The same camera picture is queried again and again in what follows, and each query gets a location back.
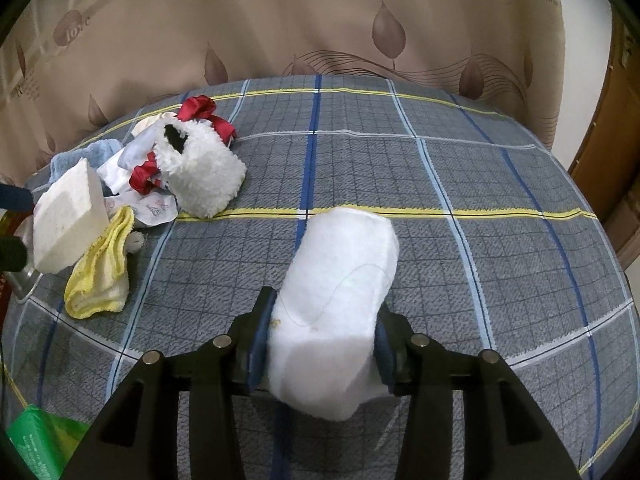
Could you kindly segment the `white printed cloth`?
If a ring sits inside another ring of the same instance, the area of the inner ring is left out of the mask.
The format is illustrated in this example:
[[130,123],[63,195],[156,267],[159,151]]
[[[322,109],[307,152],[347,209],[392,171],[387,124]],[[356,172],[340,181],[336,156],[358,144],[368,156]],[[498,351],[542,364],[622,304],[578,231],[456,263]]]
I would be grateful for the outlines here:
[[110,218],[120,207],[130,207],[134,212],[136,228],[154,228],[154,226],[173,222],[178,216],[175,196],[160,192],[141,195],[134,190],[129,190],[105,197],[104,205]]

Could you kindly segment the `grey plaid tablecloth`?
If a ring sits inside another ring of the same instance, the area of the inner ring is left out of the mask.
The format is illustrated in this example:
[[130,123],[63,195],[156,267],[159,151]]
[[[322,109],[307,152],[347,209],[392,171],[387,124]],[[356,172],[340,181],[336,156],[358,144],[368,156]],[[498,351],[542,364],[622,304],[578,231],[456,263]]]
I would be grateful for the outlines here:
[[293,76],[208,89],[247,176],[216,220],[145,231],[124,310],[76,321],[66,272],[11,301],[1,420],[31,405],[91,422],[145,350],[198,348],[279,286],[308,218],[336,206],[393,221],[388,306],[450,350],[497,350],[582,478],[600,479],[639,417],[639,321],[600,221],[513,119],[380,78]]

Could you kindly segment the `white fluffy plush slipper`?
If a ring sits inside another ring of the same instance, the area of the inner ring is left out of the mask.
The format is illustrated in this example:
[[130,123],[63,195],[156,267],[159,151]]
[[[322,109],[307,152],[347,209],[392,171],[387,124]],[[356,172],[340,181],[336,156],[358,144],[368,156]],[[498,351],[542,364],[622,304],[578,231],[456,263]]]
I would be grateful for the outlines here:
[[210,122],[165,117],[150,131],[160,177],[184,212],[212,218],[238,196],[246,166]]

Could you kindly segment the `beige leaf-print curtain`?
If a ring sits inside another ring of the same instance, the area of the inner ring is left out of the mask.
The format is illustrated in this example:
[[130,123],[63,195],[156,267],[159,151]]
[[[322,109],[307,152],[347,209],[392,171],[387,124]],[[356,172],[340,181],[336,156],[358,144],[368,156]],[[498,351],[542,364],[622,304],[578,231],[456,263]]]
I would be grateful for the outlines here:
[[1,43],[1,175],[21,182],[115,119],[205,86],[376,75],[444,89],[551,145],[561,0],[24,0]]

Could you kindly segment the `red and white satin cloth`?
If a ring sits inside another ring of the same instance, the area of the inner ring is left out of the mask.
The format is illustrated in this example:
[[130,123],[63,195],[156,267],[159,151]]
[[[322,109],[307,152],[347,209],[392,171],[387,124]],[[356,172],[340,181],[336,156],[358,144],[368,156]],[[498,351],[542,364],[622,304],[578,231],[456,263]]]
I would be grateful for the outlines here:
[[[212,128],[224,145],[229,146],[236,137],[235,128],[222,117],[214,114],[216,103],[208,96],[191,96],[181,105],[177,114],[169,115],[179,122],[199,122]],[[129,185],[142,195],[149,194],[153,188],[167,188],[158,166],[153,144],[142,148],[144,159],[132,167]]]

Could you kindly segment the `white foam brick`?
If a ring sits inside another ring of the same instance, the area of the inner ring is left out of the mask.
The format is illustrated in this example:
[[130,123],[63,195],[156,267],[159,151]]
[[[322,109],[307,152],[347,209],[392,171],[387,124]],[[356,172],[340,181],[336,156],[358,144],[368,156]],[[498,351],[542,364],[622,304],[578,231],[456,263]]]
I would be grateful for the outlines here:
[[81,158],[36,203],[35,268],[55,274],[73,266],[107,226],[101,180]]

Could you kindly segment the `green packet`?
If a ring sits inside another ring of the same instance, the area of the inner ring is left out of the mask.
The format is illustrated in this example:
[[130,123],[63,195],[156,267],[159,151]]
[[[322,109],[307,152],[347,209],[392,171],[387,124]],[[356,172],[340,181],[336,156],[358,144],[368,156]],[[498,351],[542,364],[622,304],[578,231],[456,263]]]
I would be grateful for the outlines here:
[[6,430],[38,479],[59,479],[89,425],[29,405]]

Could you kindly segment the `white foam sponge block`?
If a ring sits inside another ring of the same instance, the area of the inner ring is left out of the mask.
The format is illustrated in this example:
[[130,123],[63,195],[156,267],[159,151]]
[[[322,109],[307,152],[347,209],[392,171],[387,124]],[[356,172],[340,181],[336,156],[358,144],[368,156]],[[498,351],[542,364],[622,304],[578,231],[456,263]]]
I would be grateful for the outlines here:
[[308,221],[269,327],[266,383],[279,401],[342,422],[382,394],[375,326],[398,257],[378,214],[337,207]]

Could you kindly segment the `yellow towel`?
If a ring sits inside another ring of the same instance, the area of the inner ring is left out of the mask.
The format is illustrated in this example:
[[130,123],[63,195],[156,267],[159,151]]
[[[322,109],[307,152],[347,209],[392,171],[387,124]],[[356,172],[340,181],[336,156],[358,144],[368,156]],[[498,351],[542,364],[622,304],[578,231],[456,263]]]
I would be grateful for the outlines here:
[[126,241],[134,212],[122,206],[75,264],[64,292],[64,309],[75,320],[122,312],[129,294]]

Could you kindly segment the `cream crumpled cloth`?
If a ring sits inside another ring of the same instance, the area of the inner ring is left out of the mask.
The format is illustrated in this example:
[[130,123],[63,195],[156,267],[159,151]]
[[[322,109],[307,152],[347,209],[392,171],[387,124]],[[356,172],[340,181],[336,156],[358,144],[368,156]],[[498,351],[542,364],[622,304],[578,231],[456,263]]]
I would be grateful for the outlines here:
[[134,128],[132,128],[131,135],[135,138],[140,133],[142,133],[143,130],[145,130],[146,128],[149,128],[149,126],[152,126],[159,120],[165,119],[165,118],[171,118],[175,116],[176,114],[174,112],[163,112],[163,113],[151,115],[149,117],[145,117],[139,120],[134,126]]

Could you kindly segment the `light blue cloth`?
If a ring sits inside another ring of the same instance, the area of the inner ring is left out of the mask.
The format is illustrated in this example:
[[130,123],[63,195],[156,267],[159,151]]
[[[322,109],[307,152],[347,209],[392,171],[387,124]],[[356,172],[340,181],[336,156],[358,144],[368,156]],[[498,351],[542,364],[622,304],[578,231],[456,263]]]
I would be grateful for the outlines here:
[[104,162],[122,149],[122,142],[116,139],[103,139],[91,142],[83,148],[55,154],[50,161],[49,184],[56,182],[67,170],[73,168],[81,159],[89,166],[98,169]]

